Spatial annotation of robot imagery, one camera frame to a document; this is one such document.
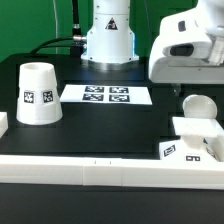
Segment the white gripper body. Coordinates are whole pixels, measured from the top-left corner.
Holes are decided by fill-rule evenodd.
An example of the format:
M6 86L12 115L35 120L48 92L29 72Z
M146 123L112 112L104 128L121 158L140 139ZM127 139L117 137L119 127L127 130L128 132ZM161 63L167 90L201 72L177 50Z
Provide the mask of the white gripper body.
M224 7L164 17L148 74L154 83L224 84Z

